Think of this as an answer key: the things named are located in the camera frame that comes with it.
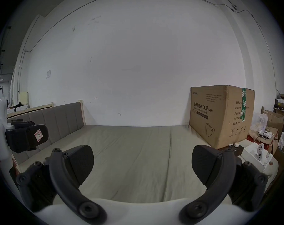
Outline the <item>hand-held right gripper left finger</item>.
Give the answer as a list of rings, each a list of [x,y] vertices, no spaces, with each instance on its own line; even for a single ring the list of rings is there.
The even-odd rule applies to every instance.
[[[16,177],[16,186],[32,212],[53,205],[56,195],[85,222],[102,222],[102,207],[79,190],[94,166],[92,148],[80,145],[66,151],[54,148],[44,162],[36,161]]]

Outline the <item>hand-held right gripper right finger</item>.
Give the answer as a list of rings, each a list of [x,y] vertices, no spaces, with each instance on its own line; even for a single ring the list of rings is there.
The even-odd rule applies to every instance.
[[[219,151],[206,145],[195,146],[192,168],[206,187],[206,192],[181,209],[181,220],[203,220],[227,195],[233,205],[244,211],[254,212],[260,207],[267,175],[251,162],[242,162],[231,148]]]

